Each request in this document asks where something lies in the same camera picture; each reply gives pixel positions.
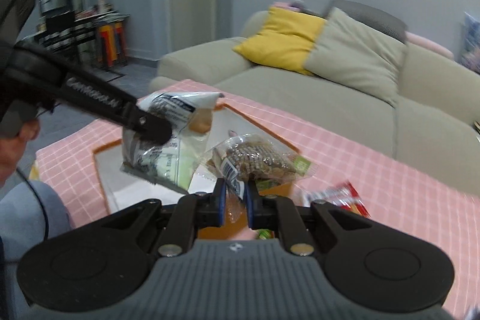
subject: black cable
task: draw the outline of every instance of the black cable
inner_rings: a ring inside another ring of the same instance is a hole
[[[47,211],[45,210],[45,206],[43,205],[43,202],[42,200],[40,199],[38,193],[36,192],[36,190],[33,188],[32,184],[30,183],[30,181],[27,179],[27,177],[25,176],[25,174],[23,172],[20,171],[19,168],[17,168],[17,174],[20,176],[20,178],[23,179],[23,181],[25,181],[25,183],[27,184],[27,186],[30,188],[30,190],[32,190],[32,193],[33,195],[35,195],[35,198],[37,199],[38,203],[40,204],[40,208],[42,209],[42,213],[43,213],[43,218],[45,220],[45,233],[43,235],[43,241],[46,241],[48,240],[49,238],[49,233],[50,233],[50,227],[49,227],[49,218],[47,216]]]

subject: pink blanket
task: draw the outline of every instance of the pink blanket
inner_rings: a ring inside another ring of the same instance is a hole
[[[169,91],[216,91],[184,80]],[[349,180],[371,217],[442,248],[455,266],[455,284],[445,308],[457,318],[480,302],[480,199],[459,193],[381,153],[294,115],[226,93],[226,102],[296,145],[319,169],[297,185],[319,191]],[[121,137],[121,129],[94,121],[37,153],[42,181],[51,185],[82,226],[107,213],[92,151]]]

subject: white plastic bag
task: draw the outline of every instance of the white plastic bag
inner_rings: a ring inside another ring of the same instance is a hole
[[[188,190],[205,153],[218,92],[153,93],[139,107],[172,124],[172,138],[159,146],[123,129],[122,170],[149,182]]]

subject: gray sofa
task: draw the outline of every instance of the gray sofa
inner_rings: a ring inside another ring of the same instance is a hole
[[[417,45],[407,55],[390,105],[317,76],[256,66],[232,48],[256,34],[266,12],[253,15],[241,37],[166,55],[150,91],[192,79],[291,112],[425,172],[457,190],[480,195],[480,79]]]

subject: metal screw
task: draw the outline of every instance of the metal screw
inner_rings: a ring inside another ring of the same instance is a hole
[[[161,256],[172,258],[180,255],[182,253],[182,248],[176,244],[164,244],[158,249],[158,253]]]
[[[298,256],[308,256],[314,253],[314,248],[310,244],[298,243],[290,247],[290,252]]]

